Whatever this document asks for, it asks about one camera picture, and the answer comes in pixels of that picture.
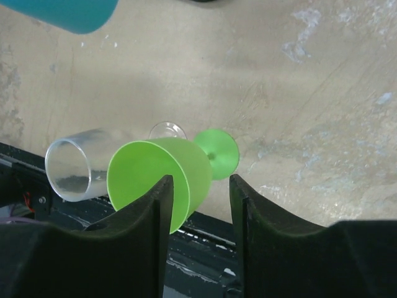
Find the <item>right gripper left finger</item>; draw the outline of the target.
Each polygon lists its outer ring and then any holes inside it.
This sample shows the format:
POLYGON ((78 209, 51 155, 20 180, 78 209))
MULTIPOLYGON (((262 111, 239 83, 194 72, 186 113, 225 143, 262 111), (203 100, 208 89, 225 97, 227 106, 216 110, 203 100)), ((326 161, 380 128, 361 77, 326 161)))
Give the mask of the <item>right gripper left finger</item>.
POLYGON ((82 231, 1 225, 2 297, 161 297, 173 179, 82 231))

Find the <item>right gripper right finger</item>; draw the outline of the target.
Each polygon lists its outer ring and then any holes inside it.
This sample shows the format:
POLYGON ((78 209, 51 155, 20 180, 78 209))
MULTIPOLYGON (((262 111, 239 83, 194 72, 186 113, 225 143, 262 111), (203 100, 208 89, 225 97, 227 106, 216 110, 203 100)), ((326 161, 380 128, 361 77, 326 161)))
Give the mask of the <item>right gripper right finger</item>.
POLYGON ((396 222, 309 222, 229 180, 243 297, 395 297, 396 222))

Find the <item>green plastic wine glass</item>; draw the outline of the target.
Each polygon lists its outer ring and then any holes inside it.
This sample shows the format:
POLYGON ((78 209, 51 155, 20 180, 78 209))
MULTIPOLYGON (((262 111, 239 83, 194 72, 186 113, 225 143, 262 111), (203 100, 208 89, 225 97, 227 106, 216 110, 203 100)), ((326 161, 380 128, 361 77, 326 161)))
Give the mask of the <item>green plastic wine glass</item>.
POLYGON ((177 231, 205 200, 214 180, 228 178, 239 163, 235 139, 207 129, 190 141, 177 137, 138 140, 122 145, 110 159, 107 192, 121 210, 146 194, 163 176, 174 181, 170 233, 177 231))

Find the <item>blue plastic wine glass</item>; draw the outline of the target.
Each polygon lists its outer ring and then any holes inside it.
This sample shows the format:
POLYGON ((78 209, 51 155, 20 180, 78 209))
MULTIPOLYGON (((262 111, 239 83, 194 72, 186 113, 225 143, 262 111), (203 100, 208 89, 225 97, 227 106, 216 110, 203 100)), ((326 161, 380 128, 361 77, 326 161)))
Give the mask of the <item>blue plastic wine glass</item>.
POLYGON ((1 5, 74 34, 89 34, 112 16, 117 0, 3 0, 1 5))

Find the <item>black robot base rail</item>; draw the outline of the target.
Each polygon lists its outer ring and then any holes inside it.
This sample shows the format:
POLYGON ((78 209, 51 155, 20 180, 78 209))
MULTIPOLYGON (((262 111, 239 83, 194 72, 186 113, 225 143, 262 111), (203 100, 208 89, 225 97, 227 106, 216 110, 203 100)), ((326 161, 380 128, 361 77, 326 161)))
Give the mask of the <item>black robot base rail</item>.
POLYGON ((165 229, 170 178, 115 212, 64 202, 41 156, 1 145, 2 297, 241 297, 232 226, 195 213, 165 229))

